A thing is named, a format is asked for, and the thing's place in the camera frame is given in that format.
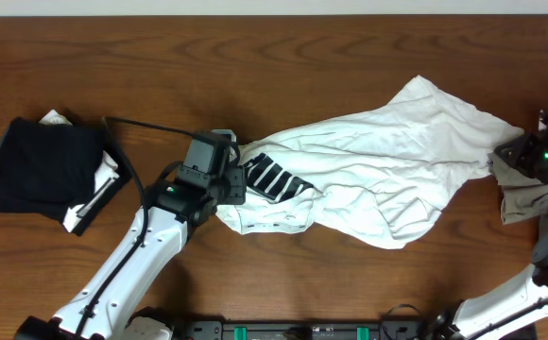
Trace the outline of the white Puma t-shirt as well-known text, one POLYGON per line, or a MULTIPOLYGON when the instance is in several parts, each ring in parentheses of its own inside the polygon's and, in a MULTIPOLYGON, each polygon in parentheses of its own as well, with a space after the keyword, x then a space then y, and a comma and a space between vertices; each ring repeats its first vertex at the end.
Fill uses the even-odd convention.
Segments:
POLYGON ((246 144, 247 199, 222 206, 230 229, 300 233, 314 224, 400 249, 427 233, 493 149, 521 134, 422 77, 385 106, 246 144))

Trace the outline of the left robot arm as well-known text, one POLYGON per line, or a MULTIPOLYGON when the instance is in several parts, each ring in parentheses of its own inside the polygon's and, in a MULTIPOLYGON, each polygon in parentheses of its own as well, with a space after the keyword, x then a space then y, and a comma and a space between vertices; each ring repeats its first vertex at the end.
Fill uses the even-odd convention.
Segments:
POLYGON ((245 202, 241 165, 205 174, 173 162, 144 189, 124 239, 90 282, 48 321, 30 316, 14 338, 121 339, 135 308, 164 266, 219 205, 245 202))

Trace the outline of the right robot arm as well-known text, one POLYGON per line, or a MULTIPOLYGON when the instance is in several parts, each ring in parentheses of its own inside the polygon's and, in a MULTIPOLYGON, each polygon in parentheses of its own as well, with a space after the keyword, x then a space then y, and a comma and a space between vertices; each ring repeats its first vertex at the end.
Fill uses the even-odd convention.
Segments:
POLYGON ((540 113, 537 132, 495 148, 492 173, 502 188, 503 222, 539 220, 531 263, 492 291, 442 313, 421 329, 421 339, 502 339, 548 317, 548 110, 540 113))

